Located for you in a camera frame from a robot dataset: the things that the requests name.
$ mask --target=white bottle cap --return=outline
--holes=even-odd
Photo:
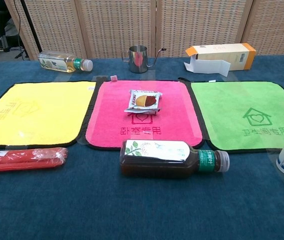
[[[218,170],[218,172],[227,172],[230,167],[230,157],[228,153],[225,151],[217,150],[217,152],[220,153],[220,158],[221,158],[221,165],[220,165],[220,169]]]
[[[93,62],[91,60],[85,59],[82,63],[82,68],[84,71],[90,72],[93,69]]]

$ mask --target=red stick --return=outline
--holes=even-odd
[[[9,155],[20,156],[20,157],[34,156],[34,155],[53,156],[56,153],[67,154],[67,148],[53,147],[53,148],[37,148],[37,149],[25,149],[25,150],[10,150],[10,151],[7,151],[5,156],[9,156]]]
[[[62,165],[64,162],[25,162],[25,163],[8,163],[0,164],[0,172],[2,171],[12,171],[12,170],[28,170],[28,169],[45,169],[54,168],[56,166]]]
[[[22,158],[22,157],[0,157],[0,164],[38,163],[38,162],[58,162],[65,157],[55,158]]]

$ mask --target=barcode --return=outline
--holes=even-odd
[[[243,62],[244,56],[245,56],[245,53],[242,53],[240,57],[240,63]]]

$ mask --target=pitcher handle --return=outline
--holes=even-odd
[[[155,60],[154,60],[154,63],[153,63],[152,65],[150,65],[150,66],[147,65],[148,68],[151,68],[151,67],[153,67],[153,66],[155,65],[156,60],[157,60],[157,57],[158,57],[158,54],[159,54],[161,51],[166,51],[166,48],[162,47],[162,49],[160,49],[160,50],[157,52],[156,57],[155,57]]]
[[[125,63],[129,63],[129,57],[125,57],[124,54],[129,55],[128,51],[122,51],[122,61]]]

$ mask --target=woven room divider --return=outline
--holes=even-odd
[[[75,0],[25,0],[42,50],[87,58]]]
[[[155,0],[77,0],[76,6],[89,58],[120,58],[137,44],[155,55]]]
[[[34,35],[32,33],[31,27],[27,21],[23,6],[21,4],[21,1],[16,0],[16,7],[18,10],[18,13],[21,16],[21,32],[20,36],[23,41],[23,44],[25,46],[25,49],[30,57],[30,60],[36,60],[38,58],[38,47],[36,45]],[[12,19],[14,21],[14,24],[17,29],[19,29],[19,17],[17,14],[17,11],[15,9],[14,0],[5,0],[5,3],[7,5],[7,8],[12,16]]]
[[[284,0],[254,0],[242,42],[259,55],[284,54]]]
[[[190,46],[239,43],[253,0],[157,0],[156,48],[186,57]]]

